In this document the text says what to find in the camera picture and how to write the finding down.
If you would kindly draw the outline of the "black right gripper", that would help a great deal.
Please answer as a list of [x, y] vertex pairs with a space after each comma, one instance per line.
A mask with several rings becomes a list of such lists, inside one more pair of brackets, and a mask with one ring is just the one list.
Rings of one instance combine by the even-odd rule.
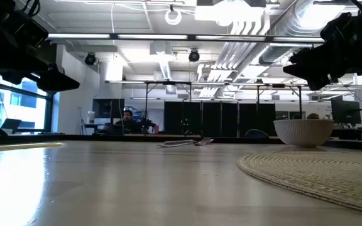
[[330, 84], [328, 75], [336, 78], [347, 73], [362, 75], [362, 6], [356, 16], [343, 13], [328, 22], [321, 38], [326, 46], [295, 52], [289, 59], [293, 64], [283, 67], [283, 71], [305, 80], [312, 91]]

